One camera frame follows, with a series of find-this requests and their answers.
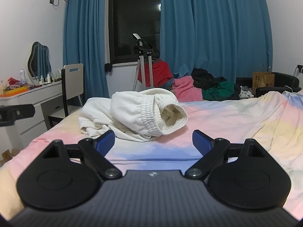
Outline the white dresser desk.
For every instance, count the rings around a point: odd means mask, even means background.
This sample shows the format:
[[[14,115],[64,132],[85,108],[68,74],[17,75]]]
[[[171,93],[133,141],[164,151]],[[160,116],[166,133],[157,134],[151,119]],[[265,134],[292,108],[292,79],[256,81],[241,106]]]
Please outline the white dresser desk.
[[[15,106],[13,125],[1,127],[1,148],[23,150],[47,131],[42,105],[62,96],[61,82],[53,82],[11,97],[2,97],[1,106]]]

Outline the dark window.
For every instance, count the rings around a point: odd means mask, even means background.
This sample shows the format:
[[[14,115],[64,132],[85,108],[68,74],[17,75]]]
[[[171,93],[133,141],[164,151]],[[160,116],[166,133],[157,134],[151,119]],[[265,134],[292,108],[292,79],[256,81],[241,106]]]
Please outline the dark window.
[[[110,62],[136,61],[136,33],[160,56],[160,0],[109,0],[108,26]]]

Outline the blue curtain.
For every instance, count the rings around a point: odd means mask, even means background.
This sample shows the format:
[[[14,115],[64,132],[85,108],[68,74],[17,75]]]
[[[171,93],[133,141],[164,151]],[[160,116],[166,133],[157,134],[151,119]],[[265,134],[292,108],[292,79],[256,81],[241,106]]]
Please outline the blue curtain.
[[[273,62],[266,0],[161,0],[160,57],[174,78],[204,69],[233,82]]]
[[[105,0],[67,0],[64,65],[83,64],[84,96],[108,97],[105,74]]]

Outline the pink garment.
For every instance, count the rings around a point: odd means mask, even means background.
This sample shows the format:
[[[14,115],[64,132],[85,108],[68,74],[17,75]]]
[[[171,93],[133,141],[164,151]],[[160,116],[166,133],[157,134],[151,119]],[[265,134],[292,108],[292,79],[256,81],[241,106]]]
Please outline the pink garment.
[[[179,102],[202,101],[202,90],[194,86],[191,76],[174,79],[172,92]]]

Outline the green garment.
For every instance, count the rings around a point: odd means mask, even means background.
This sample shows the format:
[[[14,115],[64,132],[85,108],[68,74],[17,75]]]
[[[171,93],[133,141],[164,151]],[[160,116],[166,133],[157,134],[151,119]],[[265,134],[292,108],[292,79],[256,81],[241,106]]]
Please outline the green garment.
[[[225,81],[219,82],[207,90],[202,90],[202,98],[208,101],[240,100],[240,92],[239,85]]]

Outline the red garment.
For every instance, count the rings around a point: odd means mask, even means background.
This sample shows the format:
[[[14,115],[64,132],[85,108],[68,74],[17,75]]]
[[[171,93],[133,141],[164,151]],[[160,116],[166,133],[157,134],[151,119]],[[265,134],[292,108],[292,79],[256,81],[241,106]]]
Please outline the red garment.
[[[145,84],[147,87],[151,85],[150,83],[150,73],[149,73],[149,65],[148,63],[144,64],[145,71]],[[154,87],[158,88],[172,79],[172,74],[169,69],[169,65],[167,62],[162,60],[156,60],[152,63],[152,76]]]

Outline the right blue curtain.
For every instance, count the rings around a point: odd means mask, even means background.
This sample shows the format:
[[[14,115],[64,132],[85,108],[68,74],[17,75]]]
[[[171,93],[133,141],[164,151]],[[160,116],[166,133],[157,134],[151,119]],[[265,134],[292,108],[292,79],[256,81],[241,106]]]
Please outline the right blue curtain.
[[[233,82],[273,62],[266,0],[161,0],[160,57],[174,78],[204,69]]]

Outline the brown paper bag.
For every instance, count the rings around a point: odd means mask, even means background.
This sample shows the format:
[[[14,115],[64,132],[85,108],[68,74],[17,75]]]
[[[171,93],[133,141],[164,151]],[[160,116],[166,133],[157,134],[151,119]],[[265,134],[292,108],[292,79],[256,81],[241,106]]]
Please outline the brown paper bag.
[[[256,95],[256,90],[263,87],[274,86],[275,75],[270,72],[254,72],[252,81],[252,93]]]

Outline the pastel tie-dye bedsheet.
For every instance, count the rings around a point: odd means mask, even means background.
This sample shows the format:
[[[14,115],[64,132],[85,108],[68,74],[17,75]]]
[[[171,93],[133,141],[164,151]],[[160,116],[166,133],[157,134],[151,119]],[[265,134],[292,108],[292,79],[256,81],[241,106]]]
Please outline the pastel tie-dye bedsheet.
[[[271,91],[259,98],[183,103],[186,125],[170,135],[136,142],[117,138],[106,158],[122,172],[128,170],[186,171],[200,157],[192,134],[200,130],[211,138],[232,143],[257,140],[290,176],[292,187],[284,208],[302,218],[302,92]],[[81,110],[35,138],[1,167],[1,215],[11,219],[23,209],[16,181],[23,170],[53,140],[76,144],[108,130],[110,100],[93,98]]]

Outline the garment steamer stand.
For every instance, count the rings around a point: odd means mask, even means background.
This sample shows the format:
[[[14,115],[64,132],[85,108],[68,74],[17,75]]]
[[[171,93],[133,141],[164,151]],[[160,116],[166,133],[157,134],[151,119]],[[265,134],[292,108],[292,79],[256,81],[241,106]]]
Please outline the garment steamer stand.
[[[146,76],[145,76],[145,61],[144,61],[145,56],[147,57],[148,60],[148,72],[149,72],[149,83],[150,83],[149,87],[153,88],[154,87],[153,72],[152,72],[152,54],[154,52],[153,47],[149,42],[143,40],[138,35],[138,33],[133,33],[133,37],[136,40],[135,48],[139,52],[136,75],[133,84],[133,91],[135,91],[137,87],[139,72],[141,72],[141,84],[143,85],[144,89],[147,89]]]

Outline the black garment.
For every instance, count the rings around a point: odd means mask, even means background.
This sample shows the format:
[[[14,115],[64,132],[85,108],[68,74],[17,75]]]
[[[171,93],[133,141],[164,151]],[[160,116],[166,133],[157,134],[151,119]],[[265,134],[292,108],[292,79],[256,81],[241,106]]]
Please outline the black garment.
[[[218,86],[221,82],[225,82],[224,77],[213,77],[207,70],[194,68],[191,77],[194,81],[193,85],[196,88],[202,90],[208,90],[210,88]]]

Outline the left blue curtain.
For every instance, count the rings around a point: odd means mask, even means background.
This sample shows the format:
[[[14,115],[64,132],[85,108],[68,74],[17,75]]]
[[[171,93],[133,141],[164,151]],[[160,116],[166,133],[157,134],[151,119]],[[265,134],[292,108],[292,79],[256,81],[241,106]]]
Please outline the left blue curtain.
[[[64,65],[83,64],[84,96],[108,97],[105,74],[105,0],[67,0]]]

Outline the white black chair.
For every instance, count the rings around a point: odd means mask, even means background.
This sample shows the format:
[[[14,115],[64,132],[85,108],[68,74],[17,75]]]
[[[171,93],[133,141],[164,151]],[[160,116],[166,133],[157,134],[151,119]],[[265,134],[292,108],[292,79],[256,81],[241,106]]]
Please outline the white black chair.
[[[48,115],[50,127],[53,128],[70,114],[83,107],[81,95],[84,93],[83,64],[65,65],[61,70],[63,107]],[[68,101],[77,97],[80,106],[69,105]]]

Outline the wavy vanity mirror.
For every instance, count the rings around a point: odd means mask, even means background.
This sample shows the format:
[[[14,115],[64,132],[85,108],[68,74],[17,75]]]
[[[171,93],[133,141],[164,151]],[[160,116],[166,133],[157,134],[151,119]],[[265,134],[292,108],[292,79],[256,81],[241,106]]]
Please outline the wavy vanity mirror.
[[[34,42],[27,62],[28,73],[32,80],[39,82],[51,74],[49,48],[39,42]]]

